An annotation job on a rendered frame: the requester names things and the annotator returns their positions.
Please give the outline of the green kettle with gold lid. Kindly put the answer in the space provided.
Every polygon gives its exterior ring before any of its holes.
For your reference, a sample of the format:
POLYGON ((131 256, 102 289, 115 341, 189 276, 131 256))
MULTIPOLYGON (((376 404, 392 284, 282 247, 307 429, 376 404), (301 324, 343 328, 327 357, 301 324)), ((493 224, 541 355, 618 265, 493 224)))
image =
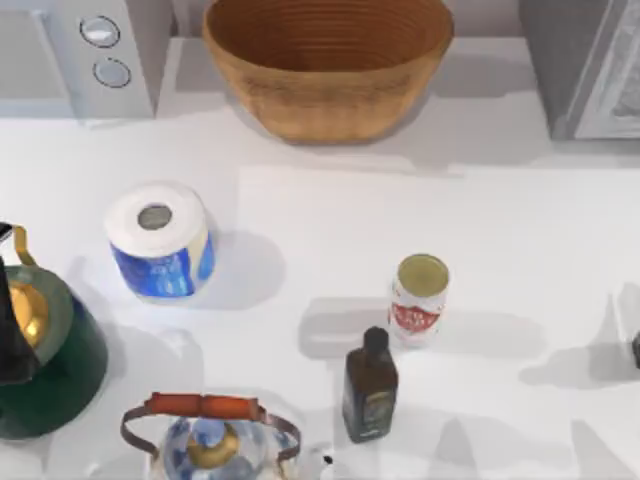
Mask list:
POLYGON ((0 440, 18 441, 49 434, 84 410, 102 384, 108 348, 68 284, 33 259, 26 230, 0 222, 0 243, 7 238, 19 259, 4 262, 13 309, 40 363, 29 381, 0 385, 0 440))

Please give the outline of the red and white can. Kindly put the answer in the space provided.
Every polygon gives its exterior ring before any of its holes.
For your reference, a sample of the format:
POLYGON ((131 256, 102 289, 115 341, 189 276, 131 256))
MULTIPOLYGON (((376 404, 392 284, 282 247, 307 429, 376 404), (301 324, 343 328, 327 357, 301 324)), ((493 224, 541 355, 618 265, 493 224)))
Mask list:
POLYGON ((402 344, 422 347, 437 333, 449 283, 449 269, 436 256, 416 253, 399 263, 391 283, 388 325, 402 344))

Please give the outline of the dark brown bottle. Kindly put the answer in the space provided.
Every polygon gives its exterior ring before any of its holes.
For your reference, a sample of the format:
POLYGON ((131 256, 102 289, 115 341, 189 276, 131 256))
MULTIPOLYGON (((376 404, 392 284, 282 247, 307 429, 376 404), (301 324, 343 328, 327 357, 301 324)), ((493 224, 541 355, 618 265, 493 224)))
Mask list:
POLYGON ((345 361, 342 416, 353 443, 377 440, 391 429, 399 375, 389 349, 389 335, 370 327, 362 345, 345 361))

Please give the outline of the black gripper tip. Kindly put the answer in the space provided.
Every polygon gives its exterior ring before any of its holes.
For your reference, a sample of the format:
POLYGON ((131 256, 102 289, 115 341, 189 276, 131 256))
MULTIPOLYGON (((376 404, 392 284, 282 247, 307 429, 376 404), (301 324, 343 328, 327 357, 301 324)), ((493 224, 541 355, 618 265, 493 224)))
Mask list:
POLYGON ((34 350, 20 330, 5 264, 0 256, 0 385, 25 383, 39 367, 34 350))

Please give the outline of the round microwave knob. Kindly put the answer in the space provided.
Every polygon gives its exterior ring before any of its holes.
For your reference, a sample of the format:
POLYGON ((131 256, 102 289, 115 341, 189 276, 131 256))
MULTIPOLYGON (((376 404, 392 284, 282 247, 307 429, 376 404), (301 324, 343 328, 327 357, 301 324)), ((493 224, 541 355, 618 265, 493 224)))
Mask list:
POLYGON ((112 48, 120 40, 120 29, 116 22, 106 16, 95 16, 80 21, 82 38, 96 48, 112 48))
POLYGON ((129 67, 115 58, 99 59, 94 63, 92 71, 101 85, 112 89, 124 88, 132 79, 129 67))

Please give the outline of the toilet roll with blue wrapper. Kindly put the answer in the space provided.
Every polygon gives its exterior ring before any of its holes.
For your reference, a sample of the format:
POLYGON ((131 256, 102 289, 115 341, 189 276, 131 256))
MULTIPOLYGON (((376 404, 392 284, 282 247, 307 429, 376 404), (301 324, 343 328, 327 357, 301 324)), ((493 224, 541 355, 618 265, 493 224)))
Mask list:
POLYGON ((208 212, 186 185, 158 181, 135 187, 111 204, 104 226, 121 276, 139 297, 191 297, 214 271, 208 212))

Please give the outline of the brown woven basket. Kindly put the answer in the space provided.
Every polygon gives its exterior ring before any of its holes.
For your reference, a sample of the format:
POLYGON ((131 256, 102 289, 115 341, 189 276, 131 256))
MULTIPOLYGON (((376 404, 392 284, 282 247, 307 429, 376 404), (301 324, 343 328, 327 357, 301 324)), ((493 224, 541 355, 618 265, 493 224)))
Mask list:
POLYGON ((202 36, 244 108, 289 143, 384 136, 454 36, 443 0, 212 0, 202 36))

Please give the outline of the pale microwave oven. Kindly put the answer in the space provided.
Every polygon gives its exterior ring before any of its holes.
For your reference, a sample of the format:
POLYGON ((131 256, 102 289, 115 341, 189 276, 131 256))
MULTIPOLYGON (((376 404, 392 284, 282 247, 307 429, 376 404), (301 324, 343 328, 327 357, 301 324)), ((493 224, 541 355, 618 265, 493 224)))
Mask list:
POLYGON ((171 0, 0 0, 0 118, 154 117, 174 26, 171 0), (114 47, 80 35, 80 21, 95 16, 118 25, 114 47), (126 87, 94 78, 103 58, 129 67, 126 87))

